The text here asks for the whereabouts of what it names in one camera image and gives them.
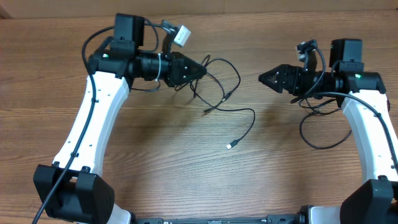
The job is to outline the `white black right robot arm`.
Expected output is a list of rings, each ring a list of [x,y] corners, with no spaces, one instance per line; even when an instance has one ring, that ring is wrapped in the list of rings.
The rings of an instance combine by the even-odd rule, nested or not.
[[[259,76],[278,93],[302,103],[309,98],[335,101],[351,127],[361,162],[363,184],[335,207],[303,206],[296,214],[268,215],[265,223],[397,223],[397,135],[380,74],[364,70],[363,42],[336,39],[330,61],[317,70],[322,52],[316,40],[296,47],[302,67],[282,64]]]

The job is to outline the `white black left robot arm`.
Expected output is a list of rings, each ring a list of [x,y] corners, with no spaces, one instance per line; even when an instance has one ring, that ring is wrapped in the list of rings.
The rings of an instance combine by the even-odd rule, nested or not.
[[[76,223],[135,223],[135,215],[116,204],[114,189],[102,177],[106,146],[116,117],[134,80],[163,81],[176,87],[201,78],[206,68],[174,52],[191,32],[162,21],[162,50],[144,50],[141,16],[116,14],[113,35],[92,55],[82,57],[88,73],[83,101],[70,134],[49,166],[37,166],[33,181],[41,199],[39,213]]]

